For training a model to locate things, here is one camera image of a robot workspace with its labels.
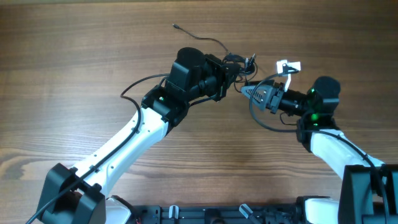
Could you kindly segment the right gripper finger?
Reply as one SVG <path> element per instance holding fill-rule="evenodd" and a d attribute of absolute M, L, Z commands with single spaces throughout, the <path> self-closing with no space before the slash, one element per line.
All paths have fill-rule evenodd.
<path fill-rule="evenodd" d="M 262 81 L 253 81 L 253 82 L 246 82 L 245 85 L 246 86 L 257 86 L 258 84 L 260 85 L 270 85 L 273 86 L 275 83 L 275 80 L 266 80 L 264 82 Z"/>
<path fill-rule="evenodd" d="M 270 108 L 271 98 L 275 93 L 274 87 L 270 85 L 261 85 L 254 91 L 254 85 L 242 86 L 241 93 L 250 98 L 252 96 L 253 105 L 257 106 L 261 111 Z"/>

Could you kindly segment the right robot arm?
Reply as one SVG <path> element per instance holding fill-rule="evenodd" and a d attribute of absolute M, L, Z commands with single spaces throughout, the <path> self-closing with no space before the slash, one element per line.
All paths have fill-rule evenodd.
<path fill-rule="evenodd" d="M 241 87 L 253 119 L 263 128 L 270 126 L 256 116 L 255 106 L 298 116 L 292 130 L 297 141 L 342 180 L 339 200 L 300 198 L 304 223 L 397 223 L 397 166 L 364 152 L 336 125 L 340 90 L 332 77 L 317 78 L 306 93 L 288 90 L 273 77 Z"/>

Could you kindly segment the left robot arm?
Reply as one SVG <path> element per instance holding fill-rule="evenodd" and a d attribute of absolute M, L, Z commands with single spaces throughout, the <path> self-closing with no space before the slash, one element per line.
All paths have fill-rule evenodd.
<path fill-rule="evenodd" d="M 140 103 L 130 121 L 108 142 L 70 168 L 56 164 L 46 175 L 36 213 L 28 223 L 129 223 L 132 208 L 109 193 L 119 178 L 150 147 L 186 117 L 191 106 L 219 101 L 242 72 L 241 65 L 185 47 L 169 73 Z"/>

